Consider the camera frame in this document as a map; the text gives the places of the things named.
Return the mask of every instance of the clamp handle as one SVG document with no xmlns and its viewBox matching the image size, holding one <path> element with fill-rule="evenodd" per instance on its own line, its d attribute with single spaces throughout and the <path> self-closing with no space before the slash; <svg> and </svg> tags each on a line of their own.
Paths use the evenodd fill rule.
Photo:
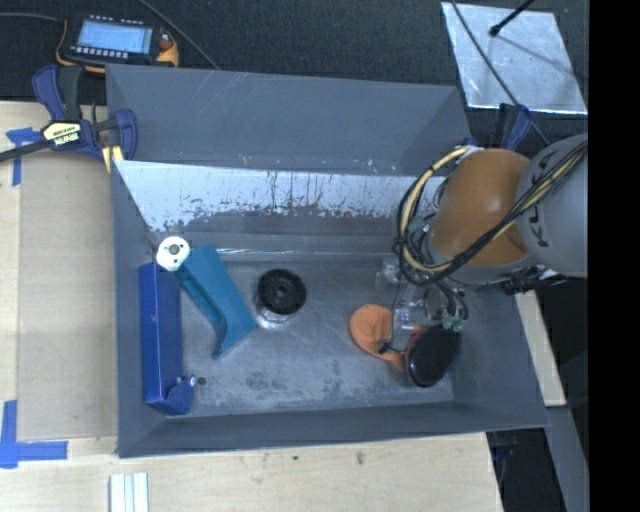
<svg viewBox="0 0 640 512">
<path fill-rule="evenodd" d="M 120 132 L 120 149 L 125 160 L 131 160 L 138 146 L 138 130 L 136 118 L 128 108 L 116 110 L 114 117 Z"/>
<path fill-rule="evenodd" d="M 82 119 L 78 84 L 83 74 L 84 68 L 81 66 L 60 69 L 57 64 L 49 64 L 33 75 L 33 91 L 38 102 L 49 111 L 52 121 Z"/>
</svg>

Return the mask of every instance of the blue tape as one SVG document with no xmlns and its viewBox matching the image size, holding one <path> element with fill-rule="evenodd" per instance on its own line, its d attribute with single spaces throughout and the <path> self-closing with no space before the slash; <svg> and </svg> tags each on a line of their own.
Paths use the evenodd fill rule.
<svg viewBox="0 0 640 512">
<path fill-rule="evenodd" d="M 9 130 L 7 137 L 16 148 L 22 146 L 25 142 L 38 142 L 42 139 L 40 132 L 32 128 L 19 128 L 17 130 Z M 11 179 L 11 185 L 15 187 L 22 183 L 22 161 L 20 157 L 13 160 L 13 178 Z"/>
<path fill-rule="evenodd" d="M 531 123 L 533 122 L 531 119 L 531 112 L 527 107 L 524 105 L 515 105 L 515 108 L 518 110 L 516 121 L 513 124 L 513 128 L 511 128 L 511 133 L 509 133 L 509 138 L 504 146 L 505 149 L 509 149 L 511 151 L 515 151 L 524 140 L 529 133 Z"/>
<path fill-rule="evenodd" d="M 20 461 L 66 460 L 68 441 L 17 442 L 16 412 L 16 400 L 4 403 L 0 437 L 0 468 L 15 469 Z"/>
</svg>

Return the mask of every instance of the black carpet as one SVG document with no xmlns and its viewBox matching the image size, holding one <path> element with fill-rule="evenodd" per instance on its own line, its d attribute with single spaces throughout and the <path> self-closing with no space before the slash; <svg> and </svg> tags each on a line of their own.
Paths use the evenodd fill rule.
<svg viewBox="0 0 640 512">
<path fill-rule="evenodd" d="M 187 32 L 224 70 L 460 85 L 440 2 L 433 0 L 150 3 Z M 518 0 L 467 3 L 505 8 L 520 4 Z M 530 9 L 555 14 L 588 106 L 588 0 L 539 0 Z M 0 11 L 58 18 L 84 12 L 155 19 L 132 0 L 3 0 Z M 34 101 L 31 76 L 55 61 L 60 35 L 61 27 L 55 23 L 0 18 L 0 99 Z M 179 40 L 179 50 L 183 67 L 210 67 L 188 43 Z M 104 104 L 104 81 L 86 77 L 80 101 Z M 497 113 L 468 109 L 468 119 L 476 139 L 489 145 Z M 534 119 L 551 141 L 587 131 L 584 117 L 534 114 Z M 518 150 L 530 157 L 542 147 L 531 132 Z M 586 282 L 571 281 L 541 290 L 538 296 L 554 352 L 562 365 L 586 349 Z M 588 454 L 588 403 L 574 413 Z M 505 510 L 564 511 L 542 431 L 507 433 L 501 439 L 511 446 L 506 467 L 502 460 L 496 463 L 498 474 L 503 476 Z"/>
</svg>

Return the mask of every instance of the digital display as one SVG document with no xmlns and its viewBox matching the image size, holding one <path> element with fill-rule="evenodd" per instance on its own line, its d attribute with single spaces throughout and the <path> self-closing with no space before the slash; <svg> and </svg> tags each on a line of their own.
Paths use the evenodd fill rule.
<svg viewBox="0 0 640 512">
<path fill-rule="evenodd" d="M 153 29 L 85 20 L 77 45 L 130 53 L 149 53 Z"/>
</svg>

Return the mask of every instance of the gray bin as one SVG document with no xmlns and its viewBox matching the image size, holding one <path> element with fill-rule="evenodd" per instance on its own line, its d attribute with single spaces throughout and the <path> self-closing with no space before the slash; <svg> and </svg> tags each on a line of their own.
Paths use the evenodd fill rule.
<svg viewBox="0 0 640 512">
<path fill-rule="evenodd" d="M 468 136 L 453 87 L 109 66 L 109 110 L 130 108 L 134 161 L 111 175 L 121 457 L 372 441 L 547 424 L 518 309 L 467 293 L 470 318 L 447 376 L 416 388 L 351 340 L 377 289 L 395 205 L 424 167 Z M 185 370 L 205 377 L 189 414 L 142 392 L 138 268 L 166 236 L 218 248 L 254 316 L 257 281 L 286 268 L 307 300 L 219 359 L 182 294 Z"/>
</svg>

